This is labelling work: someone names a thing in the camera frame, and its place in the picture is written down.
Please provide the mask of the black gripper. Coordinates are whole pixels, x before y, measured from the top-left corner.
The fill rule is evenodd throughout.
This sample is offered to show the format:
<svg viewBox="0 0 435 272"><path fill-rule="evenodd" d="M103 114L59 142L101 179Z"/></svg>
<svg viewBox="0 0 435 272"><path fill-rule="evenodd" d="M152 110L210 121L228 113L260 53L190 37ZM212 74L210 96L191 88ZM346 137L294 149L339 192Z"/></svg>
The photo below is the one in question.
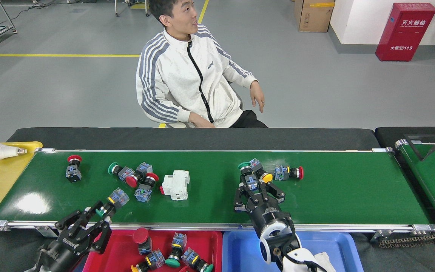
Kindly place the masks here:
<svg viewBox="0 0 435 272"><path fill-rule="evenodd" d="M278 207L285 200L285 192L273 182L240 181L233 200L235 212L249 212L257 237L271 238L292 232L289 212Z"/></svg>
<svg viewBox="0 0 435 272"><path fill-rule="evenodd" d="M63 232L56 240L38 251L36 262L32 267L33 272L73 272L89 252L103 254L112 234L110 216L100 219L89 229L90 234L79 241L69 237L69 230L67 230L72 224L85 227L102 206L103 202L97 201L92 207L83 211L74 210L55 222L57 230Z"/></svg>

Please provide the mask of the person's right hand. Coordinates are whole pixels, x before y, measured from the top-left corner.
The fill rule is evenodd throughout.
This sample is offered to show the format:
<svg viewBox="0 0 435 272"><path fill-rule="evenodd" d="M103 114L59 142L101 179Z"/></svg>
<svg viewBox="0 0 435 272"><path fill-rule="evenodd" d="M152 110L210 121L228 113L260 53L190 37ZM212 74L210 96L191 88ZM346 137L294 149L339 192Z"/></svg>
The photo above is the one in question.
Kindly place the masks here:
<svg viewBox="0 0 435 272"><path fill-rule="evenodd" d="M197 128L215 128L214 124L212 124L209 120L194 112L190 112L188 122L192 123Z"/></svg>

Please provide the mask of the person's left hand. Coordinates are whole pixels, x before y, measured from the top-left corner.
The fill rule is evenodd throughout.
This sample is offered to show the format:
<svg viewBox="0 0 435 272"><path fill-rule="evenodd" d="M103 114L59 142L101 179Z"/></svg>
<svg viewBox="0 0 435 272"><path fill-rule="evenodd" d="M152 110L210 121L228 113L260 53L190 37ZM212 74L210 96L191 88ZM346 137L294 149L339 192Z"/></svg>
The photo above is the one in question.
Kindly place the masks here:
<svg viewBox="0 0 435 272"><path fill-rule="evenodd" d="M252 107L259 107L259 112L264 113L265 96L259 84L259 81L254 80L249 87L249 95L251 98Z"/></svg>

